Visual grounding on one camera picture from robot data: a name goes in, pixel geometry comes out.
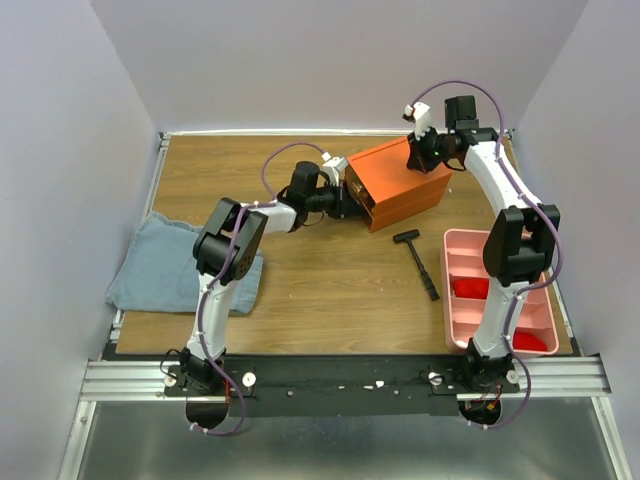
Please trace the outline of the orange drawer cabinet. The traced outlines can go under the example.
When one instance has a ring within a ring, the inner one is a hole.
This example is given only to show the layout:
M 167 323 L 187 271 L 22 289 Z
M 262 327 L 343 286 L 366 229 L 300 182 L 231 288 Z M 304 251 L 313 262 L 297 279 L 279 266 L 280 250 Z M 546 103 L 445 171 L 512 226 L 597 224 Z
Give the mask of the orange drawer cabinet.
M 357 176 L 375 201 L 374 213 L 364 222 L 375 232 L 437 206 L 452 171 L 444 165 L 424 174 L 409 170 L 407 139 L 400 137 L 347 158 L 344 177 Z

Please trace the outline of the clear top drawer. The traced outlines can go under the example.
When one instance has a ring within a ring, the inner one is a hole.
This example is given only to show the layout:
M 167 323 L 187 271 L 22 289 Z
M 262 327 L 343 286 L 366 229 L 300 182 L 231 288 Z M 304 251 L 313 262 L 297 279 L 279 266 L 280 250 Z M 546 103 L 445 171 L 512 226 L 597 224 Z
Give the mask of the clear top drawer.
M 362 205 L 367 214 L 371 216 L 374 213 L 376 203 L 370 193 L 357 176 L 347 176 L 346 178 L 352 182 L 354 189 L 357 191 L 358 198 L 354 200 Z

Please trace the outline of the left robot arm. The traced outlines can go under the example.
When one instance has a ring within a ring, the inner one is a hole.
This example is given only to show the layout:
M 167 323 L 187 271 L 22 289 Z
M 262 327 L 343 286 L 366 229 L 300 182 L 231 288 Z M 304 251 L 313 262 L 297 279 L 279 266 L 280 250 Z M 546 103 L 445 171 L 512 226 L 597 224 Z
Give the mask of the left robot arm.
M 347 165 L 344 157 L 329 156 L 321 166 L 300 161 L 289 185 L 273 200 L 241 203 L 223 198 L 216 205 L 193 247 L 199 296 L 191 336 L 179 354 L 180 371 L 197 393 L 212 394 L 224 382 L 218 359 L 226 350 L 232 297 L 248 275 L 263 236 L 295 232 L 311 213 L 339 220 L 364 214 L 342 178 Z

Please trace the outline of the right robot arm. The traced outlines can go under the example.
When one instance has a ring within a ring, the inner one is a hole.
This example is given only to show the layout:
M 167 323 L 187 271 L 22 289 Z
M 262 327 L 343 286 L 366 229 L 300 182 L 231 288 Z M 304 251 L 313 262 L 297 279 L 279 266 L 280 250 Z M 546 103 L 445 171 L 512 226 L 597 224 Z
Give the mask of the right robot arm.
M 542 203 L 505 159 L 502 133 L 480 127 L 474 96 L 446 100 L 443 133 L 432 126 L 429 106 L 418 100 L 405 107 L 403 117 L 414 125 L 407 137 L 408 168 L 429 173 L 456 161 L 457 170 L 476 179 L 495 214 L 482 254 L 488 298 L 459 370 L 462 384 L 480 392 L 512 368 L 513 337 L 525 300 L 543 287 L 542 273 L 560 258 L 560 212 Z

